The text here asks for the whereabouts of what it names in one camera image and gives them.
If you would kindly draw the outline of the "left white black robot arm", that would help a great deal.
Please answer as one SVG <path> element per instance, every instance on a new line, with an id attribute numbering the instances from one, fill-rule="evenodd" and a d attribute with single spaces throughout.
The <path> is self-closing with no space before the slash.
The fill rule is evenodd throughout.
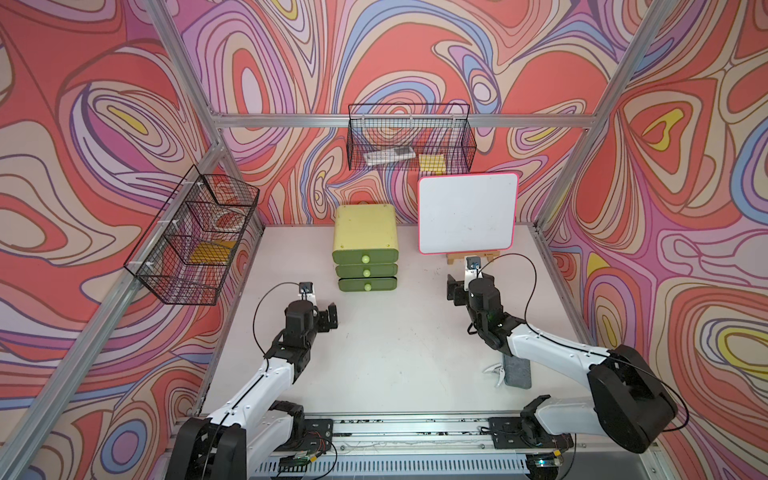
<path id="1" fill-rule="evenodd" d="M 311 360 L 320 333 L 338 328 L 338 309 L 325 310 L 311 300 L 291 302 L 285 327 L 275 337 L 254 376 L 220 408 L 205 418 L 193 417 L 180 428 L 167 479 L 248 479 L 284 446 L 301 444 L 304 410 L 282 401 Z"/>

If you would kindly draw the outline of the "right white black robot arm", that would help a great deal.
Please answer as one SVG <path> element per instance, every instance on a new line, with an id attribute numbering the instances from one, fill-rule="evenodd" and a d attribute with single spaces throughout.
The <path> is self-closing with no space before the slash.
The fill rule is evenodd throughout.
<path id="1" fill-rule="evenodd" d="M 535 329 L 505 312 L 492 276 L 449 276 L 446 298 L 466 309 L 469 334 L 491 349 L 542 365 L 587 389 L 585 397 L 541 394 L 526 405 L 519 421 L 527 444 L 562 435 L 604 435 L 626 451 L 643 453 L 677 416 L 669 388 L 634 348 L 588 346 Z"/>

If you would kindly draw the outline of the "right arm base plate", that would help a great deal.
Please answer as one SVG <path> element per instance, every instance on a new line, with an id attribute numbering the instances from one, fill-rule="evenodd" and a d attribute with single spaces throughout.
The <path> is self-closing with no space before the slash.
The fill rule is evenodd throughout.
<path id="1" fill-rule="evenodd" d="M 550 434 L 535 417 L 491 417 L 487 427 L 479 427 L 489 435 L 495 449 L 543 449 L 567 451 L 574 447 L 569 434 Z"/>

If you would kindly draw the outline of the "yellow green drawer cabinet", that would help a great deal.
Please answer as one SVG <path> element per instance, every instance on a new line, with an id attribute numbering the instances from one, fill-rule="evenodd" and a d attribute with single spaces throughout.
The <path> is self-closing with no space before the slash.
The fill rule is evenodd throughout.
<path id="1" fill-rule="evenodd" d="M 340 206 L 334 223 L 332 259 L 342 292 L 395 290 L 399 244 L 394 206 Z"/>

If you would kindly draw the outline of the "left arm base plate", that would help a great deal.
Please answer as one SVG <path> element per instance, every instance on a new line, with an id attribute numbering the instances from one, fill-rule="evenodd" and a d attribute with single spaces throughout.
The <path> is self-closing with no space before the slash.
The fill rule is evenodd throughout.
<path id="1" fill-rule="evenodd" d="M 332 419 L 298 420 L 293 423 L 289 439 L 278 451 L 327 451 L 331 445 L 334 430 Z"/>

